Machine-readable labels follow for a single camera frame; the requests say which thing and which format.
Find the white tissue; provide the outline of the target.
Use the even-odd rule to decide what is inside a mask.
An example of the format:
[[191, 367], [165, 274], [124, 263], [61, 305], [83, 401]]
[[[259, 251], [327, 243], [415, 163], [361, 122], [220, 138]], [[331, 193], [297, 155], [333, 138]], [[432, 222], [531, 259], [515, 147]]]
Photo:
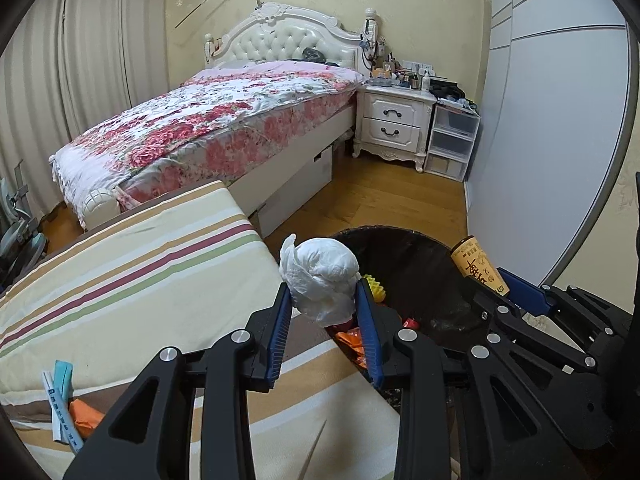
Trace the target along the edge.
[[296, 244], [291, 234], [280, 248], [279, 270], [295, 309], [306, 318], [323, 328], [352, 319], [361, 274], [356, 256], [344, 244], [329, 237]]

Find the grey desk chair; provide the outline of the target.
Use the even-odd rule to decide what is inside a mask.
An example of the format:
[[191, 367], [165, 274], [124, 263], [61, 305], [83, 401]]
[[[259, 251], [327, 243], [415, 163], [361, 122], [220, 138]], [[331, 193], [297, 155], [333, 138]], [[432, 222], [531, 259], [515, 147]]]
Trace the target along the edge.
[[14, 168], [17, 188], [11, 191], [1, 179], [1, 291], [6, 292], [22, 275], [43, 258], [49, 241], [27, 200], [28, 185], [22, 174], [22, 160]]

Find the striped bed sheet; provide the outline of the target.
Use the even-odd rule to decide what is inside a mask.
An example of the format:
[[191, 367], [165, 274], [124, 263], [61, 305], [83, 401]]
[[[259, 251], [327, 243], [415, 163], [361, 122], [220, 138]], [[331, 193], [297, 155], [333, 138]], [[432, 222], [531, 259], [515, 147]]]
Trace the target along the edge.
[[[229, 191], [209, 183], [81, 237], [1, 299], [1, 404], [40, 472], [73, 453], [52, 436], [41, 380], [73, 367], [76, 398], [106, 412], [161, 348], [210, 347], [269, 307], [277, 263]], [[398, 414], [329, 335], [294, 314], [274, 389], [247, 398], [261, 479], [389, 479]]]

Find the orange wrapper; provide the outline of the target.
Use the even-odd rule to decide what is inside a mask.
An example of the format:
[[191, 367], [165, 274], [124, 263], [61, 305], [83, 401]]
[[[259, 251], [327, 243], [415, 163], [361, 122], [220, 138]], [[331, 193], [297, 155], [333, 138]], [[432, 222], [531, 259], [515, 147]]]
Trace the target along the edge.
[[360, 370], [368, 368], [366, 352], [364, 352], [360, 328], [355, 327], [350, 330], [340, 330], [334, 334], [336, 344], [349, 358], [352, 364], [355, 364]]

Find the red label dark bottle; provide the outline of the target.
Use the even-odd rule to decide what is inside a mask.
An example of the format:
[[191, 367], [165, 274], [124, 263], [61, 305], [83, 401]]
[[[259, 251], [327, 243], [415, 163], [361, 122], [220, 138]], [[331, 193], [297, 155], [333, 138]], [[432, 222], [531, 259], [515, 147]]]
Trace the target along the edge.
[[409, 330], [418, 330], [420, 327], [419, 323], [416, 322], [416, 320], [414, 320], [413, 318], [406, 318], [402, 326], [408, 328]]

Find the pink floral quilt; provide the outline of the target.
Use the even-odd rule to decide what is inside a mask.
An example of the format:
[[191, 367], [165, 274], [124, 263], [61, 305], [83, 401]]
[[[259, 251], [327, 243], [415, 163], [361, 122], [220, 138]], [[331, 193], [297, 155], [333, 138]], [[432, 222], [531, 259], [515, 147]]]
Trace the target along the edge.
[[132, 209], [198, 181], [231, 184], [338, 113], [363, 81], [302, 61], [202, 70], [60, 148], [52, 178], [74, 208], [99, 188]]

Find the white storage box under bed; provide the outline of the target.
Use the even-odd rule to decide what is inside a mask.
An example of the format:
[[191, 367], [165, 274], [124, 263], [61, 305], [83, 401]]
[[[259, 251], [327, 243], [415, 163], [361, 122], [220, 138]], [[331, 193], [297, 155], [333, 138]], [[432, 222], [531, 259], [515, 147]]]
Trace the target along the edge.
[[262, 237], [271, 235], [332, 181], [333, 150], [326, 148], [277, 189], [254, 214]]

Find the small orange paper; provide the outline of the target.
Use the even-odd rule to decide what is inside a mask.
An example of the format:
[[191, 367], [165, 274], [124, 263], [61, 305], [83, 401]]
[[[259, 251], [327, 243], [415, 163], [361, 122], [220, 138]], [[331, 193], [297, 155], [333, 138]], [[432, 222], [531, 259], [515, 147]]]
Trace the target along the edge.
[[74, 399], [68, 406], [70, 417], [78, 434], [87, 440], [104, 419], [104, 414], [81, 399]]

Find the yellow label brown bottle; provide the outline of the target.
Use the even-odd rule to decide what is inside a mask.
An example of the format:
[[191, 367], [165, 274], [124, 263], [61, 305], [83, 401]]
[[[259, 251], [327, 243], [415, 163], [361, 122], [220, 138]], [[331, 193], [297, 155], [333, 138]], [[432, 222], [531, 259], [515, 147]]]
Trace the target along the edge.
[[506, 281], [491, 263], [475, 236], [469, 235], [460, 240], [451, 249], [450, 258], [463, 276], [474, 278], [500, 296], [506, 296], [510, 292]]

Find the teal and white sachet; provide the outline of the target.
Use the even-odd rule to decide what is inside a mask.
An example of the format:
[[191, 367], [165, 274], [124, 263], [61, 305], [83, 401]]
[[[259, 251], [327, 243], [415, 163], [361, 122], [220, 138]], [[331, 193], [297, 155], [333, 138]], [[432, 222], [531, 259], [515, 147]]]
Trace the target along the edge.
[[53, 369], [54, 388], [61, 396], [69, 396], [72, 392], [73, 364], [56, 360]]

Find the clear plastic drawer unit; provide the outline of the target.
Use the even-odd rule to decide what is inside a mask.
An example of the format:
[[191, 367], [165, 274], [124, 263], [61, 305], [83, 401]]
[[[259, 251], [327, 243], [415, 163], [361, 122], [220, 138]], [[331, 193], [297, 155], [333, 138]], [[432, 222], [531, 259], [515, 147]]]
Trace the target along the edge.
[[480, 115], [475, 110], [438, 101], [433, 108], [424, 169], [463, 182], [479, 131]]

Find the white nightstand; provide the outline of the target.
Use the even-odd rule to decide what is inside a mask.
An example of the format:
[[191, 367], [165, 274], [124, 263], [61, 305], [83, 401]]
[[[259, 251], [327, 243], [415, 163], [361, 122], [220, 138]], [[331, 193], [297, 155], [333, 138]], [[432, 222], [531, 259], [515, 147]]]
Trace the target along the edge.
[[436, 103], [430, 92], [362, 86], [357, 92], [352, 157], [365, 151], [386, 162], [413, 162], [422, 174]]

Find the light blue printed box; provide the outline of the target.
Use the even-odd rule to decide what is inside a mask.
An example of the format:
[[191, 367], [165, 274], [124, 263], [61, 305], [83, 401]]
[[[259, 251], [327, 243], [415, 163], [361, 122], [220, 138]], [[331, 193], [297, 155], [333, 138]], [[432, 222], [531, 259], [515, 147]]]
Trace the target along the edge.
[[77, 455], [84, 446], [84, 440], [82, 440], [82, 437], [75, 428], [73, 419], [70, 417], [70, 412], [66, 408], [62, 396], [58, 393], [58, 390], [54, 388], [51, 374], [46, 370], [42, 372], [42, 382], [44, 390], [47, 391], [50, 408], [58, 420], [58, 426], [61, 427], [62, 434], [66, 435], [67, 443], [72, 449], [72, 452]]

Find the yellow foam fruit net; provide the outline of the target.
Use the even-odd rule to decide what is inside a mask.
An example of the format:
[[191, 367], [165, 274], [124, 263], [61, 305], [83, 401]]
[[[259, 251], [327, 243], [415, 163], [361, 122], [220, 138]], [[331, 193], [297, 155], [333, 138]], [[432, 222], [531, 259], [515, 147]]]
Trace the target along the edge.
[[362, 277], [368, 284], [371, 296], [377, 304], [382, 304], [386, 298], [386, 290], [383, 285], [370, 274]]

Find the beige curtain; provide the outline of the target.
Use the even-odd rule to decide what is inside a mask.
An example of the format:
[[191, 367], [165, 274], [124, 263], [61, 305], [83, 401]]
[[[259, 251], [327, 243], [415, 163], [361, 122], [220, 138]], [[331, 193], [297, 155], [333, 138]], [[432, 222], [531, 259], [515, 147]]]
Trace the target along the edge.
[[166, 92], [165, 0], [36, 0], [1, 55], [1, 175], [32, 213], [61, 203], [49, 158], [90, 127]]

